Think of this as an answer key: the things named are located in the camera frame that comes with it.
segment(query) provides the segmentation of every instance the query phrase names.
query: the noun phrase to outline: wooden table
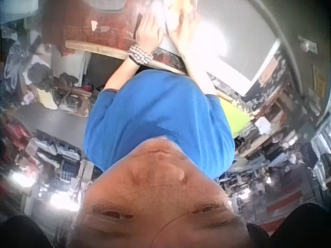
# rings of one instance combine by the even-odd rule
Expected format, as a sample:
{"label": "wooden table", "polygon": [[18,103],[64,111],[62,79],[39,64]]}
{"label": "wooden table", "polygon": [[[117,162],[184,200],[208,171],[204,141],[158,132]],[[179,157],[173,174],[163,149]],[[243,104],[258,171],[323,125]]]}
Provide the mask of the wooden table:
{"label": "wooden table", "polygon": [[[66,47],[124,59],[127,57],[126,51],[135,44],[138,16],[146,11],[149,2],[127,0],[121,12],[109,13],[93,9],[82,0],[48,1],[43,18],[43,42],[56,45],[63,51]],[[160,48],[153,55],[151,67],[185,73],[183,61],[177,55]],[[281,48],[244,97],[218,78],[209,76],[220,97],[253,116],[263,115],[284,87],[292,82]]]}

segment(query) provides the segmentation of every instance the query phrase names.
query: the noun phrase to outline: blue t-shirt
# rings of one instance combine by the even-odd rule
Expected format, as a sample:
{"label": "blue t-shirt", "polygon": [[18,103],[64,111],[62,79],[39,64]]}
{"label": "blue t-shirt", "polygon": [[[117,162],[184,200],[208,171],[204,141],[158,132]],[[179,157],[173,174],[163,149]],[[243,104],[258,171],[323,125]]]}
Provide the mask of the blue t-shirt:
{"label": "blue t-shirt", "polygon": [[205,175],[216,178],[234,159],[231,130],[218,97],[183,75],[146,70],[118,93],[104,90],[87,122],[84,151],[103,172],[143,141],[166,136]]}

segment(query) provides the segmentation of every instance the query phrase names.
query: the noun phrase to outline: dark object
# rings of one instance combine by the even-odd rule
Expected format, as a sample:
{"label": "dark object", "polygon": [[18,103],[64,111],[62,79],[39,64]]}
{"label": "dark object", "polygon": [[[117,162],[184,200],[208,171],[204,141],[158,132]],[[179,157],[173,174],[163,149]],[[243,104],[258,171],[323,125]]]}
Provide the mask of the dark object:
{"label": "dark object", "polygon": [[302,145],[300,148],[300,152],[302,154],[304,164],[309,168],[314,168],[319,159],[315,151],[312,149],[311,143],[308,142]]}
{"label": "dark object", "polygon": [[271,245],[270,236],[260,226],[248,223],[247,230],[248,230],[249,236],[252,238],[252,240],[254,242],[255,248],[270,247],[270,245]]}
{"label": "dark object", "polygon": [[59,82],[62,86],[73,87],[74,84],[78,83],[78,79],[67,73],[62,73],[59,77]]}
{"label": "dark object", "polygon": [[331,214],[315,204],[295,209],[271,236],[272,247],[325,247],[330,242]]}
{"label": "dark object", "polygon": [[40,63],[35,63],[27,72],[27,77],[39,89],[49,92],[53,88],[53,73],[50,68]]}
{"label": "dark object", "polygon": [[0,226],[2,248],[51,248],[39,226],[26,216],[14,216]]}

